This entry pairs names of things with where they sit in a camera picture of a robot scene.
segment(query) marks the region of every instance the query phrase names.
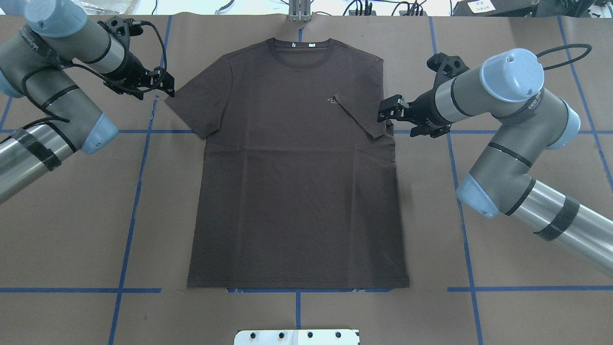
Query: blue tape line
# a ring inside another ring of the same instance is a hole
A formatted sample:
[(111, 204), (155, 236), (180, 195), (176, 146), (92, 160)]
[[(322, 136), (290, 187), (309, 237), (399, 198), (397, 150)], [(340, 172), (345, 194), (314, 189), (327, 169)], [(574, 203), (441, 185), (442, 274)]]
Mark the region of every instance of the blue tape line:
[(4, 127), (4, 122), (6, 121), (6, 117), (9, 115), (10, 104), (13, 103), (13, 97), (9, 97), (9, 100), (6, 102), (6, 106), (4, 107), (4, 112), (2, 113), (2, 119), (0, 119), (0, 130)]
[[(170, 37), (170, 26), (171, 25), (172, 25), (172, 15), (168, 16), (168, 21), (166, 22), (166, 36), (164, 37), (165, 47), (168, 47), (168, 37)], [(163, 63), (164, 63), (164, 55), (160, 56), (159, 58), (159, 65), (162, 66)]]
[[(457, 170), (455, 168), (455, 156), (453, 151), (453, 143), (451, 141), (451, 135), (447, 134), (447, 147), (449, 149), (449, 158), (451, 159), (451, 173), (454, 178), (454, 187), (458, 188), (458, 175)], [(471, 289), (474, 289), (474, 277), (473, 277), (473, 265), (470, 259), (470, 248), (468, 247), (468, 235), (466, 234), (466, 221), (464, 220), (464, 209), (462, 208), (462, 203), (457, 198), (455, 199), (458, 203), (458, 209), (460, 210), (460, 219), (462, 221), (462, 236), (464, 237), (464, 256), (466, 258), (466, 268), (468, 270), (468, 283), (470, 284)], [(473, 312), (474, 312), (474, 324), (477, 328), (477, 341), (479, 345), (483, 345), (483, 335), (481, 333), (481, 318), (479, 317), (479, 306), (477, 304), (477, 294), (474, 290), (471, 290), (471, 299), (473, 301)]]
[(613, 285), (448, 287), (447, 292), (613, 291)]
[(118, 290), (116, 287), (0, 287), (2, 293), (117, 293)]
[[(191, 134), (193, 130), (151, 130), (151, 134)], [(119, 130), (123, 134), (147, 134), (149, 130)]]
[[(164, 38), (164, 46), (168, 46), (168, 38), (170, 37), (170, 27), (172, 24), (172, 15), (168, 16), (166, 23), (166, 37)], [(160, 65), (164, 61), (163, 56), (160, 57)], [(128, 258), (130, 257), (130, 247), (132, 246), (132, 235), (134, 234), (134, 225), (136, 223), (136, 210), (139, 205), (140, 191), (143, 184), (143, 172), (145, 170), (145, 162), (147, 161), (147, 153), (149, 151), (149, 143), (151, 142), (151, 132), (153, 129), (153, 120), (155, 119), (155, 112), (158, 105), (157, 97), (153, 101), (153, 109), (151, 110), (151, 120), (149, 120), (149, 126), (147, 127), (147, 138), (145, 139), (145, 148), (143, 149), (143, 158), (140, 162), (139, 181), (136, 185), (136, 194), (134, 196), (134, 206), (132, 207), (132, 218), (130, 219), (130, 229), (128, 230), (128, 240), (126, 241), (126, 251), (123, 255), (123, 264), (121, 266), (121, 276), (119, 279), (119, 292), (117, 293), (117, 299), (115, 301), (115, 312), (113, 313), (113, 322), (111, 324), (111, 331), (109, 334), (109, 345), (113, 345), (115, 341), (115, 330), (117, 329), (117, 320), (119, 318), (119, 310), (121, 307), (121, 296), (124, 282), (126, 280), (126, 271), (128, 269)]]
[[(118, 293), (115, 287), (0, 287), (0, 293)], [(123, 293), (161, 293), (160, 288), (123, 289)]]
[[(428, 17), (428, 20), (430, 22), (430, 36), (432, 37), (432, 50), (434, 51), (434, 54), (436, 54), (438, 53), (438, 49), (436, 47), (436, 34), (434, 31), (434, 21), (432, 20), (432, 17)], [(447, 136), (447, 146), (449, 148), (449, 159), (451, 159), (451, 172), (454, 177), (454, 186), (457, 189), (458, 177), (457, 177), (457, 171), (455, 169), (455, 157), (454, 157), (454, 151), (453, 151), (453, 144), (451, 142), (451, 135), (448, 133), (446, 136)], [(468, 248), (468, 236), (466, 235), (466, 223), (464, 221), (464, 211), (462, 209), (462, 203), (460, 202), (460, 200), (456, 199), (456, 201), (458, 203), (458, 208), (460, 209), (460, 219), (462, 221), (462, 234), (464, 236), (464, 254), (466, 257), (466, 268), (468, 270), (468, 282), (470, 283), (471, 287), (474, 287), (473, 267), (472, 267), (471, 260), (470, 260), (470, 250)], [(479, 317), (479, 306), (477, 305), (477, 294), (474, 291), (472, 291), (470, 295), (473, 301), (474, 325), (477, 331), (477, 341), (479, 345), (483, 345), (483, 335), (481, 333), (481, 318)]]
[(434, 54), (438, 53), (438, 48), (436, 47), (436, 35), (434, 34), (434, 21), (432, 17), (428, 17), (428, 21), (430, 22), (430, 37), (432, 38), (432, 50)]
[(128, 287), (122, 289), (123, 293), (162, 293), (159, 287)]
[(115, 312), (113, 313), (113, 322), (111, 323), (111, 331), (109, 335), (109, 345), (113, 345), (115, 341), (115, 331), (117, 330), (117, 320), (119, 319), (119, 308), (121, 306), (121, 293), (117, 293), (115, 299)]
[[(557, 17), (558, 17), (558, 26), (560, 27), (560, 34), (562, 35), (562, 43), (566, 45), (567, 44), (566, 34), (564, 33), (564, 26), (562, 25), (562, 18), (559, 15)], [(571, 54), (568, 51), (568, 49), (566, 49), (566, 57), (569, 60), (571, 59)], [(571, 63), (570, 66), (571, 66), (571, 72), (573, 73), (573, 78), (575, 80), (575, 84), (577, 85), (577, 90), (579, 90), (579, 97), (581, 97), (581, 103), (583, 103), (583, 109), (585, 110), (587, 121), (589, 122), (590, 128), (592, 129), (594, 141), (596, 142), (596, 149), (598, 150), (598, 155), (600, 156), (600, 160), (602, 161), (604, 173), (606, 174), (607, 181), (609, 182), (609, 188), (613, 192), (613, 178), (611, 177), (611, 171), (609, 170), (609, 165), (607, 164), (607, 160), (604, 157), (603, 148), (600, 144), (600, 140), (598, 139), (598, 135), (596, 133), (596, 127), (594, 126), (594, 121), (592, 119), (590, 109), (588, 108), (587, 102), (585, 101), (585, 95), (583, 94), (583, 88), (581, 87), (581, 83), (579, 82), (579, 78), (577, 76), (577, 71), (575, 71), (574, 64)]]
[(300, 292), (296, 292), (296, 329), (299, 330), (302, 328), (302, 321), (300, 312)]

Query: electrical cable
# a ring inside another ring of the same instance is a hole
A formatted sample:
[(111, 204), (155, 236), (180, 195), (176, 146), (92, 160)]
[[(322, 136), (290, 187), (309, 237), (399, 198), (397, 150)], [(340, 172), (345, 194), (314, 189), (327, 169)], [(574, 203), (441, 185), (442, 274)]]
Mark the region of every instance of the electrical cable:
[(36, 69), (36, 70), (26, 74), (23, 77), (23, 79), (21, 80), (21, 91), (27, 97), (28, 101), (32, 102), (32, 104), (35, 107), (37, 107), (38, 109), (40, 109), (43, 113), (49, 115), (49, 117), (41, 118), (41, 119), (38, 119), (36, 121), (33, 121), (33, 122), (29, 123), (30, 126), (33, 126), (33, 125), (35, 125), (37, 123), (48, 121), (48, 120), (62, 121), (62, 122), (66, 122), (66, 123), (70, 122), (70, 120), (68, 120), (67, 118), (63, 118), (61, 116), (57, 116), (56, 114), (54, 114), (54, 113), (50, 112), (49, 110), (47, 110), (47, 108), (42, 107), (42, 105), (40, 105), (36, 100), (34, 100), (32, 95), (30, 95), (30, 92), (28, 91), (28, 86), (27, 86), (28, 79), (30, 79), (34, 74), (40, 73), (42, 71), (46, 71), (48, 69), (55, 69), (55, 70), (60, 71), (60, 68), (58, 68), (56, 66), (45, 66), (45, 67)]
[(416, 2), (412, 3), (410, 10), (406, 11), (404, 16), (413, 16), (419, 15), (419, 4)]
[(552, 66), (544, 67), (543, 71), (547, 71), (547, 70), (550, 70), (550, 69), (566, 66), (567, 64), (571, 64), (573, 62), (577, 62), (577, 61), (585, 58), (592, 51), (592, 46), (589, 45), (589, 44), (585, 44), (585, 43), (573, 43), (573, 44), (561, 45), (561, 46), (556, 47), (556, 48), (547, 49), (544, 52), (540, 52), (540, 53), (536, 54), (536, 57), (540, 58), (541, 56), (547, 55), (549, 53), (557, 52), (557, 51), (568, 49), (568, 48), (585, 48), (585, 52), (583, 54), (579, 55), (578, 57), (570, 59), (568, 61), (565, 61), (565, 62), (562, 62), (562, 63), (559, 63), (559, 64), (554, 64)]
[(398, 9), (398, 6), (400, 6), (402, 4), (406, 4), (406, 11), (407, 12), (410, 11), (411, 4), (409, 4), (407, 1), (400, 1), (400, 2), (396, 3), (396, 7), (394, 7), (394, 10), (392, 11), (391, 15), (394, 15), (394, 13), (396, 13), (396, 10)]
[(349, 8), (351, 7), (351, 5), (354, 4), (354, 2), (356, 3), (356, 15), (357, 15), (357, 3), (359, 2), (360, 5), (362, 5), (362, 1), (361, 0), (353, 0), (349, 3), (349, 5), (347, 5), (347, 7), (345, 8), (345, 11), (343, 11), (343, 15), (347, 14), (347, 11), (349, 10)]
[(161, 72), (160, 72), (158, 81), (152, 87), (147, 88), (146, 90), (139, 90), (137, 88), (134, 88), (134, 89), (126, 88), (126, 87), (116, 83), (115, 81), (110, 80), (106, 76), (103, 76), (102, 74), (100, 74), (100, 73), (94, 71), (93, 69), (91, 69), (91, 68), (89, 68), (87, 66), (84, 66), (82, 64), (70, 63), (69, 66), (70, 67), (78, 67), (78, 68), (84, 69), (84, 70), (94, 74), (96, 77), (104, 80), (105, 82), (113, 85), (114, 87), (117, 87), (119, 90), (121, 90), (123, 92), (126, 92), (126, 93), (141, 93), (142, 94), (142, 93), (146, 93), (146, 92), (153, 91), (153, 90), (157, 89), (160, 86), (160, 84), (162, 84), (162, 80), (164, 80), (164, 77), (166, 76), (166, 69), (168, 68), (168, 62), (166, 60), (166, 47), (164, 46), (164, 41), (162, 40), (162, 37), (159, 34), (158, 28), (156, 28), (156, 26), (152, 22), (143, 20), (140, 23), (141, 23), (141, 25), (147, 25), (147, 26), (150, 26), (150, 27), (153, 28), (153, 30), (155, 31), (155, 33), (156, 33), (156, 35), (158, 37), (158, 41), (159, 41), (160, 45), (162, 46), (162, 58), (164, 60), (164, 67), (162, 68), (162, 66), (160, 66)]
[[(162, 80), (164, 80), (164, 77), (166, 76), (166, 68), (168, 66), (167, 60), (166, 60), (166, 47), (164, 46), (164, 41), (162, 40), (162, 37), (160, 36), (158, 29), (155, 27), (155, 25), (153, 23), (151, 23), (150, 21), (141, 21), (141, 25), (147, 25), (147, 26), (152, 27), (153, 30), (155, 31), (156, 35), (158, 36), (158, 40), (159, 40), (159, 42), (160, 42), (160, 44), (162, 46), (162, 56), (163, 56), (163, 59), (164, 59), (164, 68), (162, 69), (162, 71), (160, 73), (158, 81), (152, 87), (147, 88), (146, 90), (126, 88), (126, 87), (123, 87), (122, 85), (119, 85), (116, 82), (110, 80), (109, 78), (103, 76), (102, 74), (94, 71), (93, 69), (91, 69), (91, 68), (89, 68), (87, 66), (84, 66), (82, 64), (69, 63), (68, 66), (69, 67), (82, 68), (82, 69), (84, 69), (84, 70), (94, 74), (98, 78), (104, 80), (105, 82), (112, 84), (113, 86), (117, 87), (121, 91), (124, 91), (124, 92), (127, 92), (127, 93), (146, 93), (146, 92), (149, 92), (149, 91), (157, 89), (160, 86), (160, 84), (162, 84)], [(28, 73), (21, 80), (21, 91), (23, 92), (23, 94), (27, 97), (27, 99), (30, 102), (32, 102), (32, 104), (34, 106), (36, 106), (38, 109), (40, 109), (43, 113), (49, 115), (48, 117), (40, 118), (38, 120), (32, 121), (29, 124), (23, 126), (22, 128), (24, 130), (27, 130), (28, 128), (30, 128), (30, 127), (32, 127), (34, 125), (38, 125), (39, 123), (47, 122), (47, 121), (61, 121), (61, 122), (66, 122), (66, 123), (70, 122), (70, 120), (68, 120), (67, 118), (63, 118), (61, 116), (58, 116), (58, 115), (50, 112), (49, 110), (43, 108), (40, 104), (38, 104), (38, 102), (36, 102), (34, 100), (34, 98), (30, 95), (30, 93), (28, 91), (28, 88), (27, 88), (27, 85), (26, 85), (26, 82), (28, 81), (28, 79), (30, 79), (34, 74), (37, 74), (37, 73), (42, 72), (42, 71), (46, 71), (47, 69), (57, 69), (57, 70), (59, 70), (59, 68), (56, 67), (56, 66), (46, 66), (46, 67), (39, 68), (39, 69), (37, 69), (37, 70), (35, 70), (33, 72)]]

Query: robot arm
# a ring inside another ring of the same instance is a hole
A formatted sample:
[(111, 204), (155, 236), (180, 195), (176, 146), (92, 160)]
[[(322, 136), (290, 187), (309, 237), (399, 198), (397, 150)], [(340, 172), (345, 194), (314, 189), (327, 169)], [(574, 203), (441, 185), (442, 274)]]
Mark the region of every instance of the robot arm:
[(469, 70), (457, 56), (428, 60), (434, 87), (414, 102), (381, 102), (379, 121), (417, 125), (411, 136), (433, 138), (451, 124), (490, 112), (501, 126), (457, 189), (457, 197), (486, 217), (519, 219), (535, 234), (587, 258), (613, 276), (613, 222), (529, 175), (545, 149), (563, 147), (579, 131), (577, 113), (543, 87), (534, 54), (513, 49)]
[(138, 99), (155, 89), (174, 95), (174, 79), (164, 68), (149, 71), (129, 51), (130, 36), (151, 23), (118, 17), (96, 23), (70, 0), (31, 1), (25, 19), (19, 34), (0, 46), (0, 91), (13, 98), (26, 96), (48, 117), (0, 142), (0, 204), (74, 152), (92, 154), (118, 133), (63, 69), (88, 69), (113, 91)]

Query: light blue joint cap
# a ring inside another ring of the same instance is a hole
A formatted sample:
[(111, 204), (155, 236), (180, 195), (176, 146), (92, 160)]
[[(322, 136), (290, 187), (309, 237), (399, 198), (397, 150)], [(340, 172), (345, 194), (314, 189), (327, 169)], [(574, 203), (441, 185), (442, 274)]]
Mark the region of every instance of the light blue joint cap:
[(475, 211), (481, 213), (487, 218), (494, 218), (500, 213), (496, 204), (490, 199), (485, 190), (479, 185), (479, 182), (469, 173), (462, 181), (462, 184), (455, 191), (458, 199), (472, 207)]
[(493, 97), (518, 103), (527, 101), (543, 88), (545, 72), (536, 55), (527, 49), (515, 48), (485, 60), (479, 78)]
[(32, 0), (23, 16), (37, 34), (45, 37), (67, 37), (83, 29), (85, 11), (70, 0)]
[(0, 71), (0, 92), (13, 98), (21, 98), (23, 95), (9, 83), (2, 71)]
[(568, 103), (563, 99), (562, 102), (566, 104), (566, 109), (568, 110), (568, 121), (566, 122), (566, 128), (562, 135), (555, 141), (555, 143), (546, 147), (547, 150), (555, 150), (563, 147), (567, 143), (571, 142), (574, 137), (579, 133), (579, 128), (581, 127), (581, 119), (577, 112), (571, 108)]
[(115, 124), (102, 113), (100, 118), (94, 125), (94, 128), (89, 132), (89, 136), (85, 139), (81, 149), (88, 155), (96, 153), (99, 149), (105, 146), (109, 141), (113, 140), (119, 133)]

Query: brown t-shirt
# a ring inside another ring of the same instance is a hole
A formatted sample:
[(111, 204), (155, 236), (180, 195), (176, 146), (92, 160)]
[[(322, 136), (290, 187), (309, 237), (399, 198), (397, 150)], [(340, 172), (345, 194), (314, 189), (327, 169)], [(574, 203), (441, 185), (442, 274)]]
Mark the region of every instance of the brown t-shirt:
[(207, 139), (190, 287), (407, 287), (383, 60), (329, 39), (229, 53), (166, 103)]

